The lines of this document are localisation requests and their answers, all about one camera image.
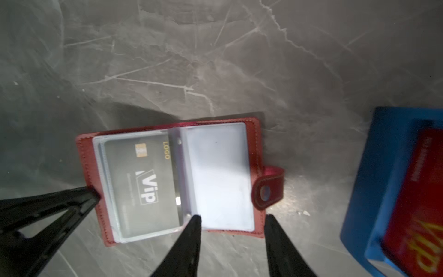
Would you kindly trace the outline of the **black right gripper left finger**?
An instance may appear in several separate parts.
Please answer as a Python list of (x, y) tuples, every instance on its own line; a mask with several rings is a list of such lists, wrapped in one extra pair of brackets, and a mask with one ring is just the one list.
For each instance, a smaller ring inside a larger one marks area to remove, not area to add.
[(201, 217), (194, 215), (151, 277), (196, 277), (201, 246)]

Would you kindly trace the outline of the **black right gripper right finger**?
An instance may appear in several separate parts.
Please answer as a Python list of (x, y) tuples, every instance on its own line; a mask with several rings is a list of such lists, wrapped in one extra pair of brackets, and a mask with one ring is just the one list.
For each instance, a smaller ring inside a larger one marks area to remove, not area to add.
[(277, 219), (265, 218), (265, 243), (270, 277), (316, 277)]

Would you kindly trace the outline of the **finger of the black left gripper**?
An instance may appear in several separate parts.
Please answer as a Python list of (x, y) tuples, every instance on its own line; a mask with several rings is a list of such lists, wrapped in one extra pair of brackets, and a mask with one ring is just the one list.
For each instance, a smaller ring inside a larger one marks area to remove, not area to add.
[(99, 201), (87, 187), (1, 200), (1, 276), (38, 276)]

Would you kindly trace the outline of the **red leather card holder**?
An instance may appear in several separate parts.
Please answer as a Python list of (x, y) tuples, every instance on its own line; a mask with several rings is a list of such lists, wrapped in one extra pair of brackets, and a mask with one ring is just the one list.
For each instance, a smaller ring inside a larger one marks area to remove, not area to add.
[(168, 132), (174, 181), (180, 190), (183, 225), (175, 232), (182, 230), (192, 216), (199, 215), (201, 227), (207, 232), (263, 238), (266, 209), (283, 198), (284, 170), (263, 164), (260, 122), (248, 117), (77, 136), (86, 184), (100, 195), (96, 213), (105, 245), (119, 242), (111, 229), (106, 181), (96, 141), (103, 136), (157, 130)]

